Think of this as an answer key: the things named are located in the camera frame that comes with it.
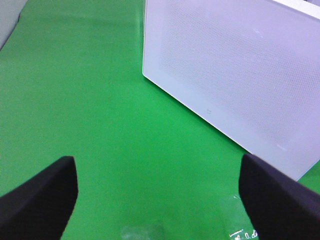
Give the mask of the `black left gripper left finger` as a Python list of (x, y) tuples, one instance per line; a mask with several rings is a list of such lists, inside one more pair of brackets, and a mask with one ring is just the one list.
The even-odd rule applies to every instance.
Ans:
[(78, 198), (75, 159), (63, 156), (0, 198), (2, 240), (59, 240)]

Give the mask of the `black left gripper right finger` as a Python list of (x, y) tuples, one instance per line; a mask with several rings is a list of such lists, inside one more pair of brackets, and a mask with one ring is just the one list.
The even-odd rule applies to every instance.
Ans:
[(238, 192), (259, 239), (320, 238), (320, 195), (253, 154), (241, 159)]

